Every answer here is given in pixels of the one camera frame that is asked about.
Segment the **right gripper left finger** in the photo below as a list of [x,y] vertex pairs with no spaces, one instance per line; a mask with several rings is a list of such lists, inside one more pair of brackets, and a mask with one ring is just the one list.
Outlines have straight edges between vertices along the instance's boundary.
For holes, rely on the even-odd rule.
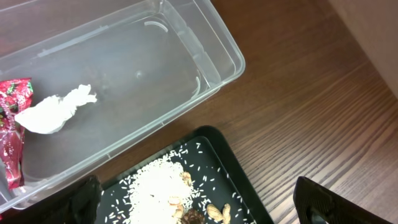
[[1,224],[90,224],[100,201],[100,181],[90,175],[26,209],[1,215]]

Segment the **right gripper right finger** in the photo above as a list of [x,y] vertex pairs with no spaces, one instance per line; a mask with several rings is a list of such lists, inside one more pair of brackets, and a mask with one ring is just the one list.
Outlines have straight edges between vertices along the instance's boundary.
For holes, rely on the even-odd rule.
[[293,200],[301,224],[391,224],[303,176],[297,179]]

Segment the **white napkin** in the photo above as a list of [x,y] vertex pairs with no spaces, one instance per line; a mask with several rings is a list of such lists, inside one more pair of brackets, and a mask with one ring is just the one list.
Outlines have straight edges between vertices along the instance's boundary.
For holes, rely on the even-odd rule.
[[64,97],[48,96],[16,114],[14,119],[32,133],[56,133],[75,115],[78,107],[97,102],[96,93],[91,94],[90,91],[91,85],[79,85]]

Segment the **red strawberry candy wrapper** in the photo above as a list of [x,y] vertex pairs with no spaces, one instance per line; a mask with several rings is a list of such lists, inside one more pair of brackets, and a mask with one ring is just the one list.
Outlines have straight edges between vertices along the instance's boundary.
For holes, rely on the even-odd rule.
[[1,82],[1,161],[9,190],[24,185],[22,150],[25,128],[16,122],[15,115],[30,107],[32,97],[30,78]]

